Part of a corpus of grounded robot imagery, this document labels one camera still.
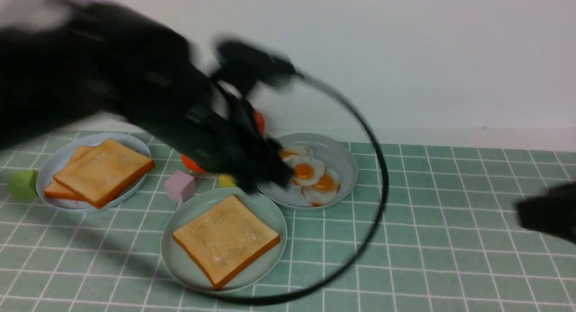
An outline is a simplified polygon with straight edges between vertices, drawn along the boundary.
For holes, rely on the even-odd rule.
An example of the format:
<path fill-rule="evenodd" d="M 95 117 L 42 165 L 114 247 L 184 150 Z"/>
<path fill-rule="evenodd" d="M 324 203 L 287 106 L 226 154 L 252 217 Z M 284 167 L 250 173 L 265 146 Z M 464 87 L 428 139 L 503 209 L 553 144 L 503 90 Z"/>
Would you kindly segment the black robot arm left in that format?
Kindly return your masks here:
<path fill-rule="evenodd" d="M 100 112 L 122 116 L 247 193 L 286 187 L 280 144 L 259 133 L 247 95 L 295 73 L 286 59 L 234 38 L 218 41 L 220 67 L 191 62 L 185 37 L 125 6 L 65 1 L 53 27 L 1 29 L 1 149 Z"/>

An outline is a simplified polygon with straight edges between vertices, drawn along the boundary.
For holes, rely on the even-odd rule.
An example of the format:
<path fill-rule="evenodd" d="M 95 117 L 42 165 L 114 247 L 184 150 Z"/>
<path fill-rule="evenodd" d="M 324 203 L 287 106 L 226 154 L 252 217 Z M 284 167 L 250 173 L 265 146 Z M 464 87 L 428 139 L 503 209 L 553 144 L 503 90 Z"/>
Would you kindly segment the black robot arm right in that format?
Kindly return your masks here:
<path fill-rule="evenodd" d="M 513 203 L 521 228 L 576 243 L 576 183 L 548 188 L 545 193 Z"/>

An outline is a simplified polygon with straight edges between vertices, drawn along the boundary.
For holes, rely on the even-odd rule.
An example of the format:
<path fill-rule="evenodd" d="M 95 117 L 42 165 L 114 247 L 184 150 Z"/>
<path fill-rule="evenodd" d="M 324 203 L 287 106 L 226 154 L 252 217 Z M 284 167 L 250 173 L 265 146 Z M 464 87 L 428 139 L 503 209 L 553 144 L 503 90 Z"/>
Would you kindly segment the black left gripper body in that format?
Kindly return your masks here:
<path fill-rule="evenodd" d="M 211 92 L 176 92 L 149 103 L 148 130 L 202 170 L 234 177 L 251 194 L 261 184 L 287 187 L 293 169 L 280 158 L 279 146 L 261 136 L 247 111 L 241 120 L 222 117 L 213 108 Z"/>

